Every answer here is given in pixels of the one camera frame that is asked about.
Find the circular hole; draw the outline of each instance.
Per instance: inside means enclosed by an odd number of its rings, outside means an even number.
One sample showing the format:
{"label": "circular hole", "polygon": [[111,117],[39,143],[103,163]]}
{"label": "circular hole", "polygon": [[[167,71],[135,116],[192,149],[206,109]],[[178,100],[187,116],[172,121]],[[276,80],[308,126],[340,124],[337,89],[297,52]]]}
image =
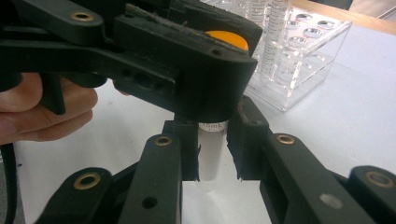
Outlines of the circular hole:
{"label": "circular hole", "polygon": [[151,209],[157,205],[158,201],[154,197],[147,197],[142,202],[142,206],[146,209]]}
{"label": "circular hole", "polygon": [[93,16],[86,12],[76,12],[71,17],[75,21],[93,21]]}
{"label": "circular hole", "polygon": [[311,38],[319,38],[323,35],[323,33],[315,28],[308,28],[304,30],[304,35]]}
{"label": "circular hole", "polygon": [[95,178],[93,176],[86,176],[81,181],[79,182],[81,185],[89,185],[95,181]]}
{"label": "circular hole", "polygon": [[333,209],[341,209],[344,205],[343,202],[332,194],[320,194],[320,200]]}
{"label": "circular hole", "polygon": [[290,72],[289,70],[284,70],[284,71],[280,72],[279,78],[281,80],[290,82],[293,79],[293,73]]}
{"label": "circular hole", "polygon": [[169,137],[159,137],[155,140],[155,145],[164,147],[172,143],[172,139]]}
{"label": "circular hole", "polygon": [[388,176],[383,175],[379,172],[370,171],[366,173],[366,178],[372,182],[373,184],[381,187],[381,188],[393,188],[394,183],[393,180]]}
{"label": "circular hole", "polygon": [[299,21],[310,21],[312,20],[312,16],[308,14],[298,14],[296,19]]}
{"label": "circular hole", "polygon": [[294,143],[294,138],[285,134],[277,135],[276,140],[285,145],[291,145]]}
{"label": "circular hole", "polygon": [[332,21],[319,21],[318,22],[318,27],[325,29],[325,30],[331,30],[334,28],[335,23]]}
{"label": "circular hole", "polygon": [[212,53],[217,56],[221,56],[221,50],[219,49],[212,49]]}
{"label": "circular hole", "polygon": [[80,190],[91,189],[100,182],[100,179],[100,175],[96,172],[83,174],[76,179],[74,188]]}
{"label": "circular hole", "polygon": [[305,47],[307,43],[308,43],[308,40],[306,38],[303,38],[300,36],[293,36],[293,37],[289,38],[289,44],[296,48]]}
{"label": "circular hole", "polygon": [[286,24],[286,29],[289,30],[295,30],[300,26],[300,24],[297,21],[288,21]]}

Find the white label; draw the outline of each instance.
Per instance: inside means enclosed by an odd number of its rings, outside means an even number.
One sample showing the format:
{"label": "white label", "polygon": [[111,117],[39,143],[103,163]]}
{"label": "white label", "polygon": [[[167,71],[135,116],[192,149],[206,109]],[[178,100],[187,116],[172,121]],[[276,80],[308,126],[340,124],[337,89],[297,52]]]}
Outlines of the white label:
{"label": "white label", "polygon": [[207,132],[216,133],[225,129],[225,122],[220,123],[199,123],[199,127]]}

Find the black plastic arm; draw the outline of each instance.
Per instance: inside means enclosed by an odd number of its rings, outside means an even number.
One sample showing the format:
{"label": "black plastic arm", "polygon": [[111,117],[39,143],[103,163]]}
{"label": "black plastic arm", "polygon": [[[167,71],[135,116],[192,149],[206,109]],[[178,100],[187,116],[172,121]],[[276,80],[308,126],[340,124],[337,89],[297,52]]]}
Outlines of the black plastic arm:
{"label": "black plastic arm", "polygon": [[198,174],[198,123],[175,115],[174,120],[166,120],[163,133],[173,134],[180,140],[181,174],[183,181],[199,180]]}
{"label": "black plastic arm", "polygon": [[[120,1],[114,1],[117,10],[108,21],[99,14],[103,9],[96,13],[97,7],[90,10],[66,0],[12,2],[21,24],[1,27],[1,76],[65,74],[86,87],[98,87],[111,78],[117,89],[185,118],[218,122],[232,115],[257,64],[250,55],[262,29],[198,1],[172,1],[164,18],[130,4],[118,11]],[[94,6],[90,0],[83,2]],[[245,37],[250,52],[205,33],[211,30]],[[0,90],[17,83],[15,77]]]}
{"label": "black plastic arm", "polygon": [[118,223],[181,223],[181,181],[178,138],[170,134],[150,137]]}
{"label": "black plastic arm", "polygon": [[49,200],[36,224],[104,223],[111,209],[112,175],[102,168],[87,168],[70,175]]}
{"label": "black plastic arm", "polygon": [[328,171],[297,137],[272,133],[244,97],[229,122],[237,177],[260,180],[273,223],[394,223],[396,176],[363,166],[349,178]]}

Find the test tube rack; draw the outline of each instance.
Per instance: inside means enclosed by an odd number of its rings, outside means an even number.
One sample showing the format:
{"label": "test tube rack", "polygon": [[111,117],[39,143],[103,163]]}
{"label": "test tube rack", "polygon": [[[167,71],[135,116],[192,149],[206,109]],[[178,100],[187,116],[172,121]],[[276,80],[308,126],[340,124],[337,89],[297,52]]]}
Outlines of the test tube rack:
{"label": "test tube rack", "polygon": [[294,7],[284,38],[270,43],[280,52],[274,73],[264,74],[259,63],[246,94],[287,111],[325,80],[351,24]]}

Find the white table surface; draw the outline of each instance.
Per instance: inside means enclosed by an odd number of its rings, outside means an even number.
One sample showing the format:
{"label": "white table surface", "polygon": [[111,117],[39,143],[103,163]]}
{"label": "white table surface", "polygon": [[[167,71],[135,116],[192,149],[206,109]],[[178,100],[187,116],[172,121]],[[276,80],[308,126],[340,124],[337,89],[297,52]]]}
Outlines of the white table surface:
{"label": "white table surface", "polygon": [[[396,36],[352,26],[328,78],[287,113],[255,101],[275,133],[290,133],[327,167],[348,175],[373,165],[396,174]],[[92,122],[48,143],[17,143],[21,196],[33,223],[50,196],[75,171],[104,167],[112,174],[138,161],[146,140],[173,114],[133,96],[98,89]],[[184,183],[183,223],[271,223],[259,182],[236,179],[223,150],[215,190]]]}

